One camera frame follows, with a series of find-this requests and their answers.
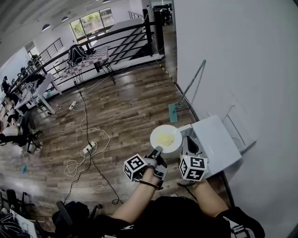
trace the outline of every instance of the ceiling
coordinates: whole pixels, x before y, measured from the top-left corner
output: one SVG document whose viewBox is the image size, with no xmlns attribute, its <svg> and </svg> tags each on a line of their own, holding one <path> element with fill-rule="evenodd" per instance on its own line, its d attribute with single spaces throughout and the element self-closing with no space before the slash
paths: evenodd
<svg viewBox="0 0 298 238">
<path fill-rule="evenodd" d="M 88 10 L 103 4 L 102 0 L 0 0 L 0 36 L 38 21 L 57 26 L 64 16 L 71 16 L 74 10 L 86 10 L 90 3 Z"/>
</svg>

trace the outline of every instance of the ceiling light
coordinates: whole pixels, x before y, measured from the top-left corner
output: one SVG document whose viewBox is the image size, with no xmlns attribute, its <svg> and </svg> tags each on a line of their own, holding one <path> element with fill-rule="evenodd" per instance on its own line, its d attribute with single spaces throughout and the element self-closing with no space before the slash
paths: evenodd
<svg viewBox="0 0 298 238">
<path fill-rule="evenodd" d="M 45 30 L 49 29 L 51 27 L 50 24 L 45 24 L 43 27 L 42 27 L 42 31 L 44 32 Z"/>
<path fill-rule="evenodd" d="M 62 18 L 62 22 L 66 21 L 66 20 L 68 20 L 68 19 L 69 19 L 69 17 L 68 17 L 68 16 L 66 16 L 66 17 L 63 17 L 63 18 Z"/>
</svg>

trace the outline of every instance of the white plate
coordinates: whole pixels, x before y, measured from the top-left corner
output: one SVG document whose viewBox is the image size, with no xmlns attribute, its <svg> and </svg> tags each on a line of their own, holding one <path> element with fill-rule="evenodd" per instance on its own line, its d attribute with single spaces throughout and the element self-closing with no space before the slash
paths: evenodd
<svg viewBox="0 0 298 238">
<path fill-rule="evenodd" d="M 160 144 L 157 141 L 157 138 L 160 133 L 168 133 L 173 135 L 174 136 L 173 143 L 169 146 Z M 156 148 L 157 146 L 161 146 L 163 149 L 162 153 L 171 153 L 176 151 L 180 147 L 182 143 L 182 135 L 176 127 L 171 125 L 162 125 L 153 130 L 153 132 L 150 135 L 150 143 L 153 148 Z"/>
</svg>

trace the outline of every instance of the power strip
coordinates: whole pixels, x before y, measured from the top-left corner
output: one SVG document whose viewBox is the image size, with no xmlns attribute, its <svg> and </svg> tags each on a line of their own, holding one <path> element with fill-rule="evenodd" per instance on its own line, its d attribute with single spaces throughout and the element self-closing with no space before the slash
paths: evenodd
<svg viewBox="0 0 298 238">
<path fill-rule="evenodd" d="M 91 146 L 90 145 L 87 145 L 84 149 L 83 149 L 83 152 L 84 152 L 84 155 L 85 156 L 90 156 L 89 153 L 91 153 L 95 148 L 95 142 L 91 141 Z"/>
<path fill-rule="evenodd" d="M 72 110 L 74 108 L 75 104 L 76 104 L 76 101 L 73 101 L 73 103 L 69 107 L 69 110 Z"/>
</svg>

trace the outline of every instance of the food on plate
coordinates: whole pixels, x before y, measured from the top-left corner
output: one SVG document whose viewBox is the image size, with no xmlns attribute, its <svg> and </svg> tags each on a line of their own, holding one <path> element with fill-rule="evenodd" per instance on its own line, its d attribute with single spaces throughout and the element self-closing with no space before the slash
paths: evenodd
<svg viewBox="0 0 298 238">
<path fill-rule="evenodd" d="M 175 137 L 172 134 L 161 132 L 157 137 L 157 141 L 166 146 L 170 146 L 175 140 Z"/>
</svg>

